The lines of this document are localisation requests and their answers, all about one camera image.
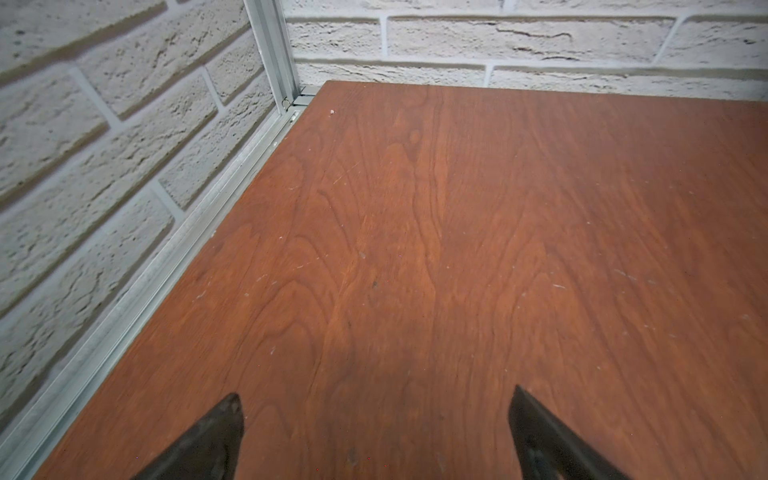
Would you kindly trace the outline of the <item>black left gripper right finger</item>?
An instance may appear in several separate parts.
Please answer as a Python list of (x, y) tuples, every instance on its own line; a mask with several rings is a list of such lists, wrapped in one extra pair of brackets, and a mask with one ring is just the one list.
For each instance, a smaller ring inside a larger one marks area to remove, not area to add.
[(508, 423), (524, 479), (627, 477), (519, 385), (511, 399)]

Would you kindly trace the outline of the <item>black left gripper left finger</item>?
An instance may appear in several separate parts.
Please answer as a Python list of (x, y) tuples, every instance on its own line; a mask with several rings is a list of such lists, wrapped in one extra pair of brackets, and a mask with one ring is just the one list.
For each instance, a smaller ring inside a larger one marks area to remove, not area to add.
[(230, 393), (133, 479), (233, 479), (244, 432), (240, 396)]

